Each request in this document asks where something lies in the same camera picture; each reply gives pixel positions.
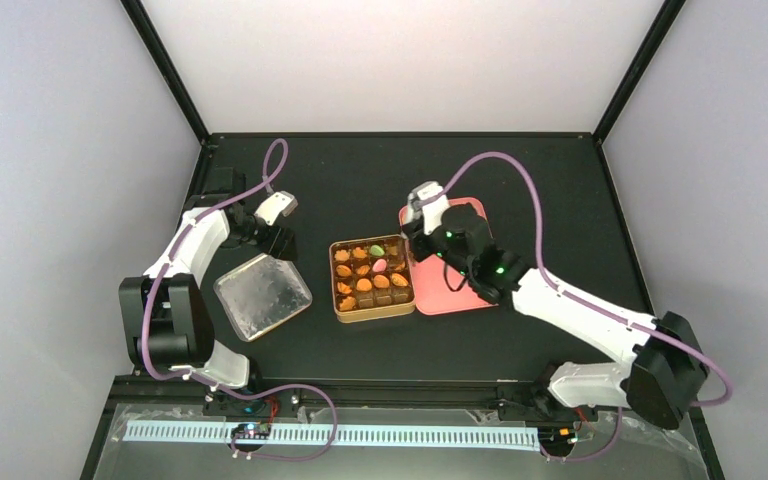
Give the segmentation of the orange cookie second row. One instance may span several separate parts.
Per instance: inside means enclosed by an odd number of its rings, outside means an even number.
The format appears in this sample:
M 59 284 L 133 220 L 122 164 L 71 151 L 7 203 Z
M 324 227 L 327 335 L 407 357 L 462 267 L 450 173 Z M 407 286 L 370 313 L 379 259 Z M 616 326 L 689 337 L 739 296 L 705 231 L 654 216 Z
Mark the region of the orange cookie second row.
M 349 277 L 352 275 L 351 268 L 346 265 L 337 265 L 335 268 L 335 272 L 340 277 Z

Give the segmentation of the green round macaron cookie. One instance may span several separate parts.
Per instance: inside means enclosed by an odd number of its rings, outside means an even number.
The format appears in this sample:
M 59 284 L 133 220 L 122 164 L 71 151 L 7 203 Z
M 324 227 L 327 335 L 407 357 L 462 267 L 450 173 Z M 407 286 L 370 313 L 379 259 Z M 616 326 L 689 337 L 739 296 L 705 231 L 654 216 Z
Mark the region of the green round macaron cookie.
M 371 245 L 368 248 L 368 252 L 369 252 L 370 255 L 372 255 L 374 257 L 383 257 L 386 254 L 385 249 L 381 245 L 378 245 L 378 244 Z

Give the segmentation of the round waffle cookie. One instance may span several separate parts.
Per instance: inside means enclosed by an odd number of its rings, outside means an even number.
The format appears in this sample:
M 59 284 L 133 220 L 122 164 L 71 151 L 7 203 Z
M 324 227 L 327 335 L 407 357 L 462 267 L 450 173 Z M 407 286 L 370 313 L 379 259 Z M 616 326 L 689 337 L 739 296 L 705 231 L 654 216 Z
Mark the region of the round waffle cookie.
M 372 282 L 367 278 L 360 278 L 356 282 L 356 290 L 359 292 L 368 292 L 373 288 Z

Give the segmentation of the gold cookie tin box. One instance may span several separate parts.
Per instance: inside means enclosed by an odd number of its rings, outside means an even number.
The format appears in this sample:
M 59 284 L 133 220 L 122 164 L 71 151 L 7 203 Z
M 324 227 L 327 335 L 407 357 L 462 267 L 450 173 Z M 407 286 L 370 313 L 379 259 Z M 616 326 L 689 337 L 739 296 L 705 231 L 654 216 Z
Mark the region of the gold cookie tin box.
M 385 249 L 386 254 L 383 257 L 374 257 L 370 255 L 368 248 L 373 244 L 381 245 Z M 366 249 L 368 257 L 365 259 L 354 259 L 352 257 L 352 250 L 355 247 Z M 350 252 L 351 258 L 347 262 L 337 262 L 334 259 L 335 252 L 340 249 L 345 249 Z M 372 271 L 372 265 L 380 258 L 385 259 L 388 266 L 384 272 L 375 273 Z M 415 294 L 410 283 L 412 278 L 409 272 L 408 261 L 409 254 L 406 249 L 406 244 L 404 239 L 398 234 L 340 241 L 331 244 L 329 247 L 329 262 L 332 302 L 337 319 L 344 324 L 350 324 L 403 316 L 414 312 L 416 309 Z M 404 262 L 406 266 L 402 271 L 391 271 L 389 266 L 395 262 Z M 337 265 L 346 265 L 350 267 L 352 275 L 349 277 L 338 276 L 335 272 Z M 361 265 L 369 265 L 371 267 L 368 274 L 359 276 L 355 273 L 355 269 Z M 373 285 L 372 290 L 368 292 L 359 292 L 356 290 L 356 282 L 360 278 L 367 278 L 372 282 L 375 275 L 385 275 L 390 280 L 390 275 L 393 273 L 400 273 L 405 276 L 409 280 L 410 285 L 408 287 L 395 287 L 390 283 L 390 287 L 387 289 L 377 289 Z M 350 295 L 340 294 L 336 289 L 337 282 L 349 284 L 352 288 L 352 293 Z M 340 312 L 337 308 L 337 304 L 346 296 L 354 296 L 357 300 L 357 306 L 351 311 Z

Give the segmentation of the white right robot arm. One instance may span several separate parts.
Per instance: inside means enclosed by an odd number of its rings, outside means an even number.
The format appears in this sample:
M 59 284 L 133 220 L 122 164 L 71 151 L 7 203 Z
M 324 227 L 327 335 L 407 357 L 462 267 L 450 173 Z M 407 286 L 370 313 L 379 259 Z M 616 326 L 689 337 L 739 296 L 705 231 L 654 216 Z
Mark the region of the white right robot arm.
M 482 301 L 541 320 L 606 355 L 602 363 L 549 366 L 529 392 L 538 416 L 553 419 L 584 405 L 617 407 L 675 430 L 695 404 L 710 368 L 683 316 L 630 311 L 542 273 L 500 248 L 470 204 L 404 207 L 400 227 L 416 262 L 434 257 L 459 270 Z

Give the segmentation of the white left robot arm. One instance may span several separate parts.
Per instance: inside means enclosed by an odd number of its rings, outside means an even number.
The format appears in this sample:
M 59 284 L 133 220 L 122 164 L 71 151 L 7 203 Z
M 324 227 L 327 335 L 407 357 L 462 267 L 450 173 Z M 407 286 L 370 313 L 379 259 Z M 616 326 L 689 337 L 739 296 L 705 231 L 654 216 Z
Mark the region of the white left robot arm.
M 247 188 L 234 168 L 184 203 L 179 227 L 158 260 L 118 287 L 127 351 L 156 380 L 198 379 L 213 388 L 245 388 L 250 360 L 216 339 L 201 283 L 222 247 L 249 244 L 278 260 L 297 256 L 295 235 L 279 224 L 297 206 L 266 183 Z

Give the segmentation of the silver tin lid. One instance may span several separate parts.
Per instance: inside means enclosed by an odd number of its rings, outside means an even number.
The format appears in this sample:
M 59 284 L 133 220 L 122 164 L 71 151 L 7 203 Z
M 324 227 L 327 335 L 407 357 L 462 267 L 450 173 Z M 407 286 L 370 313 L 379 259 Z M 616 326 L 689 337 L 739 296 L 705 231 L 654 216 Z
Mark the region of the silver tin lid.
M 312 305 L 312 293 L 292 261 L 260 254 L 214 283 L 237 336 L 253 342 Z

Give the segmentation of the pink plastic tray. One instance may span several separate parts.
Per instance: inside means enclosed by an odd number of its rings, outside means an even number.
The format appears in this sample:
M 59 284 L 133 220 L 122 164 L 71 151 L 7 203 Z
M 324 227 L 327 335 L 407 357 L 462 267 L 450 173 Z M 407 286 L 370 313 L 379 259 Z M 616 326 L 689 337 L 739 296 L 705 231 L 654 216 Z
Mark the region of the pink plastic tray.
M 453 292 L 464 277 L 451 267 L 445 269 L 446 264 L 438 257 L 429 256 L 422 262 L 409 257 L 408 266 L 415 306 L 424 315 L 436 316 L 492 307 L 467 285 Z

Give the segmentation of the pink round macaron cookie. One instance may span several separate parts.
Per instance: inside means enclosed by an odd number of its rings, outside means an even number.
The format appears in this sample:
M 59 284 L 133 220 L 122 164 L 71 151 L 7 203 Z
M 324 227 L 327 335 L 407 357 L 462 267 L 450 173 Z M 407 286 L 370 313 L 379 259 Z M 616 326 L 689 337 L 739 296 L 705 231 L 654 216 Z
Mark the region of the pink round macaron cookie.
M 384 272 L 387 269 L 388 263 L 385 259 L 377 259 L 372 265 L 372 271 L 375 273 Z

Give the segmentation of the black enclosure frame post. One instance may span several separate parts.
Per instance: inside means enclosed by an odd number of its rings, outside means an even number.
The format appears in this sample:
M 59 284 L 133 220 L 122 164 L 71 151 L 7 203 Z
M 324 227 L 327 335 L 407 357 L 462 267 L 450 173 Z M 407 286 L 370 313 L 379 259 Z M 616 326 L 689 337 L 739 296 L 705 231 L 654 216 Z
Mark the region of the black enclosure frame post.
M 121 0 L 127 16 L 151 56 L 164 83 L 172 94 L 177 106 L 200 144 L 204 144 L 210 133 L 199 114 L 174 62 L 152 22 L 142 1 Z

